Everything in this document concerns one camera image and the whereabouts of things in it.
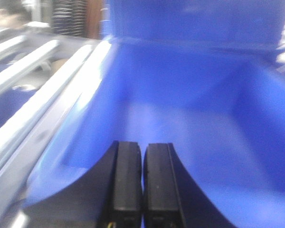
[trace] blue plastic bin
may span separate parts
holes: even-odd
[[[116,0],[112,8],[113,63],[45,150],[28,204],[78,179],[113,140],[138,142],[142,152],[163,142],[234,225],[285,228],[285,76],[264,60],[275,52],[285,0]]]

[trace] black hair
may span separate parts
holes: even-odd
[[[24,8],[21,0],[0,0],[0,9],[6,9],[9,14],[20,14],[23,21],[31,20],[31,14]]]

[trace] blurry background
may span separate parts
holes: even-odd
[[[102,8],[101,0],[0,0],[0,27],[19,29],[26,25],[99,39]]]

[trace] blue bin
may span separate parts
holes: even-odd
[[[113,140],[142,152],[163,142],[235,226],[285,228],[285,76],[268,62],[285,0],[112,6],[113,62],[45,150],[27,204],[77,180]]]

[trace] person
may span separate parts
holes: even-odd
[[[21,0],[0,0],[0,27],[20,29],[31,21],[31,14]]]

